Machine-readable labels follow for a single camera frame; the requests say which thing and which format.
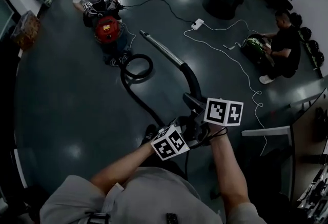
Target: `apriltag cube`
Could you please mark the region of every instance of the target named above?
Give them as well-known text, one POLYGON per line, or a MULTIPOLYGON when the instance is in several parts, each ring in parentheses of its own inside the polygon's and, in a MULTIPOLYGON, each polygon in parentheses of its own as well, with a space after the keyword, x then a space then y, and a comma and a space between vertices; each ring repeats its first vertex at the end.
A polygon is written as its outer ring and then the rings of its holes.
POLYGON ((167 160, 189 150, 188 145, 174 125, 160 131, 152 140, 151 145, 161 160, 167 160))
POLYGON ((224 127, 240 125, 243 103, 208 98, 204 121, 224 127))

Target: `white sneaker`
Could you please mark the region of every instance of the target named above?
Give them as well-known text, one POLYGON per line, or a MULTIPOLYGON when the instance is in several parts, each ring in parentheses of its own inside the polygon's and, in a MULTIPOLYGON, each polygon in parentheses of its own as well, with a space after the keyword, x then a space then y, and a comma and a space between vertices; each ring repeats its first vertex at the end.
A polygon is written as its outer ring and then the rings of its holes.
POLYGON ((264 85, 267 85, 274 81, 274 79, 271 79, 268 75, 261 76, 259 80, 264 85))

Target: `gray t-shirt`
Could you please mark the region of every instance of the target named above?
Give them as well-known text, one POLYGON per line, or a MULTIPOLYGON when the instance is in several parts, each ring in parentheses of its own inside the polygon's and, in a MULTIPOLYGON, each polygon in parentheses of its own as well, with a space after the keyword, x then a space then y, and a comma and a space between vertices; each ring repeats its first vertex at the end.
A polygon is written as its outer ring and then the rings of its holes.
MULTIPOLYGON (((108 213, 110 223, 167 224, 167 213, 174 213, 179 224, 222 224, 187 181, 161 168, 139 168, 107 196, 89 181, 68 176, 42 207, 40 219, 43 224, 82 224, 93 212, 108 213)), ((251 203, 234 208, 228 223, 265 224, 251 203)))

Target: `white cable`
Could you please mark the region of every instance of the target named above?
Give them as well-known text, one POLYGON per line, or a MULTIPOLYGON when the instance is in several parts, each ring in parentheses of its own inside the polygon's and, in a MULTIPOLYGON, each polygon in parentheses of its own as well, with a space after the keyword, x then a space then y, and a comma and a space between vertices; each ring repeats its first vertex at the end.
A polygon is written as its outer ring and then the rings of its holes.
POLYGON ((127 24, 125 24, 125 23, 123 23, 123 22, 122 22, 122 24, 124 24, 125 27, 127 28, 127 32, 128 32, 130 35, 133 35, 133 36, 134 36, 134 37, 132 38, 131 42, 130 42, 130 48, 132 48, 132 43, 133 43, 133 40, 135 39, 136 35, 135 35, 134 33, 130 33, 130 32, 129 32, 129 29, 128 29, 127 24))
MULTIPOLYGON (((205 25, 206 27, 208 27, 209 29, 211 29, 212 31, 218 31, 218 30, 221 31, 221 30, 228 30, 228 29, 230 29, 231 27, 233 27, 236 23, 238 23, 238 22, 240 22, 240 21, 243 21, 244 23, 246 23, 244 20, 238 20, 238 21, 235 22, 232 26, 229 26, 229 27, 226 28, 226 29, 223 29, 223 28, 212 29, 211 27, 209 27, 209 26, 206 25, 205 23, 204 23, 204 25, 205 25)), ((251 30, 251 29, 249 29, 247 23, 246 23, 246 25, 247 25, 247 29, 248 29, 249 31, 254 31, 254 32, 256 32, 255 30, 251 30)), ((186 35, 186 33, 187 33, 187 32, 190 32, 190 31, 194 31, 194 29, 190 29, 190 30, 185 31, 185 32, 183 33, 183 35, 184 35, 185 37, 188 37, 189 39, 195 41, 195 42, 199 42, 199 43, 202 43, 202 44, 206 44, 207 46, 211 47, 212 49, 224 53, 224 54, 225 54, 228 58, 230 58, 232 61, 234 61, 234 62, 236 62, 237 64, 239 64, 241 70, 242 70, 242 71, 244 72, 244 74, 247 76, 247 79, 248 79, 248 85, 249 85, 250 89, 254 92, 254 94, 253 94, 253 96, 252 96, 252 100, 253 100, 254 104, 256 104, 256 108, 255 108, 255 110, 254 110, 254 115, 255 115, 257 121, 260 123, 260 125, 261 125, 263 128, 265 128, 264 125, 261 123, 260 119, 258 118, 257 114, 256 114, 256 110, 257 110, 257 108, 258 108, 258 107, 263 107, 263 103, 257 103, 257 102, 254 100, 254 96, 255 96, 255 95, 261 95, 261 94, 262 94, 262 91, 260 91, 260 90, 259 90, 259 91, 255 91, 255 90, 251 87, 251 80, 250 80, 250 77, 249 77, 248 74, 244 71, 243 67, 241 66, 241 64, 240 64, 237 60, 234 60, 234 59, 233 59, 232 57, 230 57, 226 52, 224 52, 224 51, 222 51, 222 50, 220 50, 220 49, 214 48, 213 46, 209 45, 208 43, 206 43, 206 42, 204 42, 204 41, 199 41, 199 40, 196 40, 196 39, 191 38, 190 36, 186 35)), ((267 138, 266 138, 265 136, 264 136, 264 139, 265 139, 265 145, 264 145, 264 147, 263 147, 263 150, 262 150, 260 156, 263 154, 263 152, 264 152, 264 150, 265 150, 265 147, 266 147, 266 145, 267 145, 267 143, 268 143, 268 140, 267 140, 267 138)))

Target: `vacuum handle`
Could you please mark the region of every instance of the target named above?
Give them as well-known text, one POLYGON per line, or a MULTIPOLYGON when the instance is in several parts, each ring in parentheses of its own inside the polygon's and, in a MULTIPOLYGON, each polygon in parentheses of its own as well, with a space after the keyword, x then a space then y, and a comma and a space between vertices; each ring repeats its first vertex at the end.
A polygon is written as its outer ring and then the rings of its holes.
POLYGON ((167 47, 162 45, 160 42, 155 40, 150 36, 150 34, 145 33, 144 31, 140 30, 140 34, 150 42, 158 51, 160 51, 170 62, 172 62, 179 70, 184 74, 190 89, 190 95, 197 100, 201 101, 201 90, 199 86, 199 82, 197 80, 196 75, 194 74, 193 70, 181 59, 179 59, 175 54, 173 54, 167 47))

